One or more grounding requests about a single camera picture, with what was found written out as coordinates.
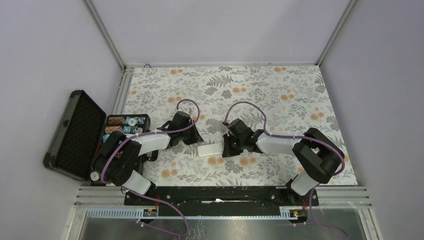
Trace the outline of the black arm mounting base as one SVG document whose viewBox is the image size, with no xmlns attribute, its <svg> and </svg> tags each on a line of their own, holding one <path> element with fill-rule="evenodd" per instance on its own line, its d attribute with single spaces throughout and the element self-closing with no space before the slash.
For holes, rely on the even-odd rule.
<svg viewBox="0 0 424 240">
<path fill-rule="evenodd" d="M 305 210 L 319 205 L 315 190 L 298 196 L 285 186 L 157 186 L 148 199 L 133 193 L 126 206 L 152 206 L 160 217 L 276 217 L 282 208 Z"/>
</svg>

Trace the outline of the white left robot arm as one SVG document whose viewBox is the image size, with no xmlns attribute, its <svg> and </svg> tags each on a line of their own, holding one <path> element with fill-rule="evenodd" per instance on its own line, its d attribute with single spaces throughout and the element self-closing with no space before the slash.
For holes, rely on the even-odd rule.
<svg viewBox="0 0 424 240">
<path fill-rule="evenodd" d="M 144 206 L 152 204 L 155 192 L 153 182 L 136 171 L 139 157 L 151 152 L 166 150 L 183 142 L 192 145 L 203 142 L 189 114 L 178 111 L 164 125 L 151 132 L 125 134 L 114 131 L 100 146 L 91 161 L 91 171 L 99 174 L 99 180 L 136 193 L 136 199 Z"/>
</svg>

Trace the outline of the white remote control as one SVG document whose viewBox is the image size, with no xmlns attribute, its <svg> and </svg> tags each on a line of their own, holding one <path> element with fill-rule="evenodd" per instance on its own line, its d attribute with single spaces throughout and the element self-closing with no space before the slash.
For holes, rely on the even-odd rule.
<svg viewBox="0 0 424 240">
<path fill-rule="evenodd" d="M 210 157 L 210 156 L 222 155 L 223 151 L 224 151 L 224 144 L 222 142 L 207 144 L 207 145 L 200 145 L 197 147 L 197 155 L 199 157 Z"/>
</svg>

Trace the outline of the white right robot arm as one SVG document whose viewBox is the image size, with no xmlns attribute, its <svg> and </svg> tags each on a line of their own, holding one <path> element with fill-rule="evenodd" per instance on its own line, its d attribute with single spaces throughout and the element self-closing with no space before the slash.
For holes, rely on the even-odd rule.
<svg viewBox="0 0 424 240">
<path fill-rule="evenodd" d="M 286 154 L 297 158 L 303 172 L 290 180 L 287 201 L 301 205 L 310 190 L 327 184 L 344 168 L 345 155 L 321 131 L 309 128 L 303 135 L 277 135 L 263 129 L 253 131 L 241 119 L 224 123 L 228 133 L 223 135 L 223 158 L 238 156 L 244 151 L 259 154 Z"/>
</svg>

